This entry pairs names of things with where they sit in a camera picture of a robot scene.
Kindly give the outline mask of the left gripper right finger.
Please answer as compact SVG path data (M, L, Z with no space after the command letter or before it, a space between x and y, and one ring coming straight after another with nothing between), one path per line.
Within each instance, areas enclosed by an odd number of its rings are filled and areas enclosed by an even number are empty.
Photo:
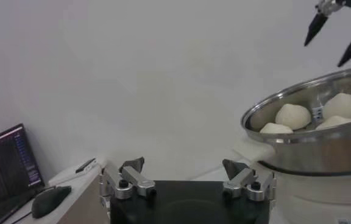
M229 178L223 182L222 194L226 200L243 196L255 202L276 200L277 178L274 172L258 173L245 163L229 159L223 159L222 165Z

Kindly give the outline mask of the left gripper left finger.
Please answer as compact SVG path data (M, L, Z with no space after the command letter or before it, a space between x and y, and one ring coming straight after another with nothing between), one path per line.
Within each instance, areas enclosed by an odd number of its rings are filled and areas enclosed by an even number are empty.
M107 164L99 173L99 195L102 198L127 200L132 197L135 189L138 196L154 197L157 193L155 181L141 174L144 163L144 157L139 157L125 161L119 168Z

